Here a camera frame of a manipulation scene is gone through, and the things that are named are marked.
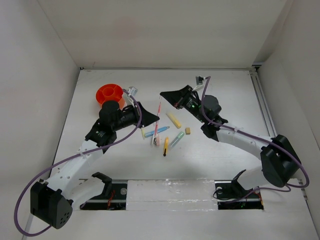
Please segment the pink pen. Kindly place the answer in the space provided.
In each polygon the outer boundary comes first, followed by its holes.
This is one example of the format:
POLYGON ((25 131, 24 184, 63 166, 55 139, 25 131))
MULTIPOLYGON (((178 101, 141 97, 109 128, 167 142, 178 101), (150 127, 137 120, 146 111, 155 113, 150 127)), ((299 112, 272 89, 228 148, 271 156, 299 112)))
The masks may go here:
POLYGON ((153 134, 153 144, 156 145, 157 144, 157 135, 158 135, 158 126, 159 126, 159 120, 160 120, 160 113, 161 113, 161 105, 162 105, 162 97, 159 97, 159 105, 158 105, 158 109, 157 109, 157 117, 158 120, 155 123, 155 129, 154 129, 154 134, 153 134))

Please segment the pale yellow pen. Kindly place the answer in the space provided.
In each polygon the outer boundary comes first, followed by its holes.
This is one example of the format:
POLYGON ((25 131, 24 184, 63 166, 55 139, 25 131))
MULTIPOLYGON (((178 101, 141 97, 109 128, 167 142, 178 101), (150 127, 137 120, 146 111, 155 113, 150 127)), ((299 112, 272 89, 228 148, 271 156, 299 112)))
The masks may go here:
POLYGON ((142 138, 145 139, 146 137, 145 137, 145 130, 144 130, 144 128, 142 127, 140 130, 141 130, 142 138))

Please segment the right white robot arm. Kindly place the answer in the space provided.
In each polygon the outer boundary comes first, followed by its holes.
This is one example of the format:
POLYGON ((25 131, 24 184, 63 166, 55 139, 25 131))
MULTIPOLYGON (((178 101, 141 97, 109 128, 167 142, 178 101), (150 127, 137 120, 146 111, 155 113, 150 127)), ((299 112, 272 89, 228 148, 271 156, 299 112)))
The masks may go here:
POLYGON ((198 92, 187 85, 180 90, 162 91, 163 97, 176 109, 186 109, 202 123, 201 130, 206 137, 216 142, 239 148, 260 161, 260 166, 240 171, 233 179, 216 183, 213 197, 221 201, 240 201, 255 191, 266 189, 289 192, 293 185, 289 180, 301 167, 301 161, 289 140, 283 135, 276 137, 254 136, 235 126, 220 116, 222 110, 213 95, 198 92))

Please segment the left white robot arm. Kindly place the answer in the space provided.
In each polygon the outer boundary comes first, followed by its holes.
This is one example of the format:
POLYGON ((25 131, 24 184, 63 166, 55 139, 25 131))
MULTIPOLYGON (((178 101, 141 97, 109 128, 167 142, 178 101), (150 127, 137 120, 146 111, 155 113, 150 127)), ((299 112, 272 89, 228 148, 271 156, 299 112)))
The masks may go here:
POLYGON ((112 179, 103 173, 89 175, 86 182, 79 179, 89 172, 110 146, 115 145, 117 131, 129 126, 147 127, 160 118, 141 103, 120 109, 118 102, 106 101, 99 118, 85 136, 78 154, 68 160, 53 176, 44 182, 35 182, 30 189, 30 212, 55 229, 62 228, 72 212, 92 197, 107 198, 112 191, 112 179))

